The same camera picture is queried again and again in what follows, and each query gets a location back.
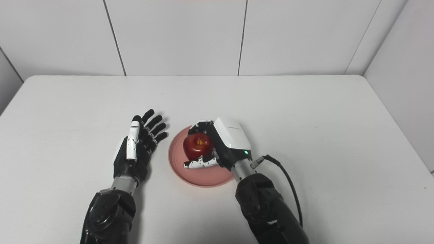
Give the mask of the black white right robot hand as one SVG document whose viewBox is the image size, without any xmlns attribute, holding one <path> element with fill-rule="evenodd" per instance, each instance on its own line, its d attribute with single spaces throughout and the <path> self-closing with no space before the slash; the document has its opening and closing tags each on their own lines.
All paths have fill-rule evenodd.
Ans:
<svg viewBox="0 0 434 244">
<path fill-rule="evenodd" d="M 187 169 L 202 169 L 219 165 L 234 175 L 242 171 L 254 173 L 249 168 L 253 161 L 251 144 L 239 122 L 227 117 L 216 120 L 199 120 L 188 131 L 188 137 L 205 139 L 205 151 L 190 156 L 183 163 Z"/>
</svg>

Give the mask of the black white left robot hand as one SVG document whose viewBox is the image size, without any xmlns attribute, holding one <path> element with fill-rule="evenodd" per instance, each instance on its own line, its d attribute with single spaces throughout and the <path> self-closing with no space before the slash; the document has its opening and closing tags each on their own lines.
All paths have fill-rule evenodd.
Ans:
<svg viewBox="0 0 434 244">
<path fill-rule="evenodd" d="M 158 144 L 168 137 L 166 123 L 153 109 L 133 117 L 128 135 L 114 160 L 114 178 L 130 177 L 136 185 L 147 179 L 148 165 Z"/>
</svg>

